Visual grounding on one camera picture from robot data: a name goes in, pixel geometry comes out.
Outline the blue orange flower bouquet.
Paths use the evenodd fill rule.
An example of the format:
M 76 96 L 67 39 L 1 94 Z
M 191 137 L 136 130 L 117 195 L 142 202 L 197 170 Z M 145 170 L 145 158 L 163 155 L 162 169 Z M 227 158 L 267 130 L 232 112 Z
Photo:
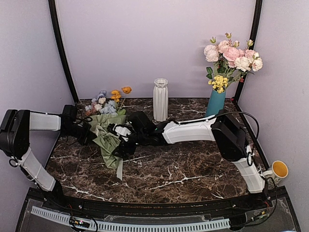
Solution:
M 93 115 L 114 115 L 122 116 L 126 114 L 124 102 L 126 96 L 132 92 L 130 86 L 122 87 L 121 90 L 112 90 L 111 97 L 107 98 L 107 91 L 101 90 L 99 94 L 91 100 L 91 104 L 85 107 L 87 116 Z

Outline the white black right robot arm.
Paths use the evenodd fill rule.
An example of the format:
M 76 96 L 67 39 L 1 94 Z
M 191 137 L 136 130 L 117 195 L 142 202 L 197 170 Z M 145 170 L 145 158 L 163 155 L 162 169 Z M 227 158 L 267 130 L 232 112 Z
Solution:
M 126 159 L 139 145 L 159 146 L 189 141 L 214 141 L 221 156 L 232 162 L 246 182 L 250 195 L 246 205 L 256 210 L 265 202 L 268 182 L 254 162 L 253 147 L 245 129 L 231 112 L 220 110 L 218 114 L 188 120 L 167 120 L 153 123 L 143 111 L 134 112 L 128 118 L 129 125 L 109 124 L 108 132 L 119 137 L 120 143 L 113 155 Z

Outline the white printed ribbon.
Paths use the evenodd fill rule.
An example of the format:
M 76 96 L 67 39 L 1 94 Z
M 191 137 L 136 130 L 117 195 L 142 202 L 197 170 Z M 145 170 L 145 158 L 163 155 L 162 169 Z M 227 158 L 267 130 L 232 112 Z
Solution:
M 121 181 L 123 180 L 123 159 L 119 159 L 116 177 Z

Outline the green wrapping paper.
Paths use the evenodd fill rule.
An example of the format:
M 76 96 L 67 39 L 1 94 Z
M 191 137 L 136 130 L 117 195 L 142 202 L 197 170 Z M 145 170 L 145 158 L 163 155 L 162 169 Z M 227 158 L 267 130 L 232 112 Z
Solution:
M 90 122 L 90 130 L 96 135 L 93 142 L 100 147 L 105 166 L 109 169 L 117 169 L 120 158 L 114 156 L 112 152 L 120 144 L 120 139 L 118 136 L 108 132 L 107 128 L 110 124 L 124 124 L 126 115 L 116 115 L 115 113 L 112 113 L 94 115 L 90 118 L 92 119 Z

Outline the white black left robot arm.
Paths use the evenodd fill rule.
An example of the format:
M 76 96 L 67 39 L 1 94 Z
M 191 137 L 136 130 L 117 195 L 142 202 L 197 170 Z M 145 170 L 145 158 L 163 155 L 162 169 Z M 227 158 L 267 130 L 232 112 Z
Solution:
M 28 180 L 36 183 L 58 211 L 68 207 L 61 183 L 52 177 L 37 160 L 30 147 L 31 131 L 59 131 L 87 145 L 95 139 L 91 131 L 92 118 L 78 118 L 74 105 L 65 105 L 61 114 L 9 109 L 0 125 L 0 149 L 10 158 L 12 167 L 20 167 Z

